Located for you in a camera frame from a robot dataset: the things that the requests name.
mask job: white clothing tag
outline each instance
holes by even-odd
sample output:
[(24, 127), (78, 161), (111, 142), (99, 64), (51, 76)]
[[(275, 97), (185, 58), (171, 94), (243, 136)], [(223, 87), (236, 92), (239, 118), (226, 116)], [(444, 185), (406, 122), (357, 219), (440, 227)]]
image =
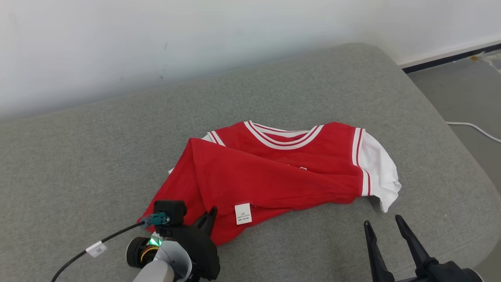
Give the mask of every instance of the white clothing tag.
[(99, 242), (95, 243), (94, 245), (85, 249), (85, 251), (88, 252), (89, 255), (91, 255), (92, 257), (99, 256), (105, 250), (106, 250), (106, 246), (101, 241), (99, 241)]
[(236, 205), (235, 214), (237, 225), (252, 222), (251, 205), (249, 203)]

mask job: red and white t-shirt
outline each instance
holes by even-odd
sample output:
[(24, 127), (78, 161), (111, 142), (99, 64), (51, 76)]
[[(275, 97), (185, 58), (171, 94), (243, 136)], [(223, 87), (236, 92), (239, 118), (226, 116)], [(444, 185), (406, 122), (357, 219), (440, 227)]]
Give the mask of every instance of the red and white t-shirt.
[[(217, 244), (279, 214), (374, 195), (386, 212), (400, 189), (395, 165), (362, 128), (332, 122), (287, 131), (239, 122), (191, 138), (156, 200), (184, 200), (192, 224), (213, 206)], [(252, 222), (237, 225), (235, 206), (249, 203)]]

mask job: black baseboard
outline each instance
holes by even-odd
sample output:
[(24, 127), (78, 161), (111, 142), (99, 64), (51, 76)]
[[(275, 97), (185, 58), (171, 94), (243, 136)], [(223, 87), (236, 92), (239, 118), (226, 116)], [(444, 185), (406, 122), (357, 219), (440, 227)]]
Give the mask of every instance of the black baseboard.
[(460, 59), (464, 59), (464, 58), (467, 58), (467, 57), (475, 56), (475, 55), (478, 55), (478, 54), (480, 54), (482, 52), (488, 53), (488, 52), (492, 52), (492, 51), (496, 51), (496, 50), (500, 50), (500, 49), (501, 49), (501, 44), (496, 44), (496, 45), (492, 45), (492, 46), (489, 46), (489, 47), (485, 47), (485, 48), (481, 48), (481, 49), (476, 49), (476, 50), (473, 50), (473, 51), (469, 51), (469, 52), (457, 54), (457, 55), (454, 55), (454, 56), (450, 56), (450, 57), (446, 57), (446, 58), (434, 60), (434, 61), (431, 61), (431, 62), (422, 63), (422, 64), (415, 65), (415, 66), (412, 66), (412, 67), (404, 68), (402, 70), (405, 73), (411, 73), (411, 72), (415, 72), (415, 71), (419, 71), (419, 70), (423, 70), (423, 69), (427, 69), (427, 68), (431, 68), (431, 67), (443, 65), (443, 64), (446, 64), (446, 63), (454, 62), (454, 61), (457, 61), (457, 60), (460, 60)]

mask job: gray floor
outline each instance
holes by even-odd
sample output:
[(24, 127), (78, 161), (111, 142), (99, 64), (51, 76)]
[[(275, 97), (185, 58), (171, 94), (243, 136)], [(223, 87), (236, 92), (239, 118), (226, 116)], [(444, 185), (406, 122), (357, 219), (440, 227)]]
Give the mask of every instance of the gray floor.
[[(501, 139), (501, 51), (481, 54), (409, 74), (446, 121), (473, 123)], [(452, 129), (501, 193), (501, 144), (476, 129)], [(499, 281), (501, 242), (475, 270), (486, 282)]]

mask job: black cable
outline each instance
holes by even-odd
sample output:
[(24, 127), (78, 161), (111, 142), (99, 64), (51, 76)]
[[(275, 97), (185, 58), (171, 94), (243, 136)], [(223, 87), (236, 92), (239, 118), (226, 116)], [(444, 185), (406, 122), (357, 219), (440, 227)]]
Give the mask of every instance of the black cable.
[[(134, 225), (131, 225), (131, 226), (127, 227), (127, 228), (124, 228), (124, 229), (122, 229), (122, 230), (120, 230), (120, 231), (118, 231), (118, 232), (116, 232), (116, 233), (113, 233), (113, 234), (111, 234), (110, 236), (108, 236), (108, 237), (106, 237), (106, 238), (102, 239), (102, 240), (101, 240), (101, 243), (104, 243), (104, 242), (108, 241), (109, 239), (111, 239), (111, 238), (113, 238), (113, 237), (116, 237), (116, 236), (118, 236), (118, 235), (120, 235), (120, 234), (122, 234), (122, 233), (124, 233), (124, 232), (127, 232), (127, 231), (129, 231), (129, 230), (131, 230), (131, 229), (133, 229), (133, 228), (136, 228), (136, 227), (138, 227), (138, 226), (141, 226), (141, 225), (143, 225), (143, 224), (144, 224), (144, 221), (141, 221), (141, 222), (136, 223), (136, 224), (134, 224)], [(66, 269), (66, 268), (67, 268), (70, 264), (72, 264), (75, 260), (79, 259), (79, 258), (80, 258), (82, 255), (84, 255), (86, 252), (87, 252), (86, 250), (83, 250), (81, 253), (77, 254), (74, 258), (70, 259), (70, 260), (69, 260), (69, 261), (68, 261), (65, 265), (63, 265), (63, 267), (62, 267), (62, 268), (60, 268), (60, 269), (58, 270), (58, 272), (56, 272), (56, 275), (54, 275), (54, 277), (52, 278), (51, 282), (56, 282), (56, 279), (57, 279), (57, 278), (58, 278), (58, 276), (61, 274), (61, 272), (63, 272), (63, 270), (65, 270), (65, 269)]]

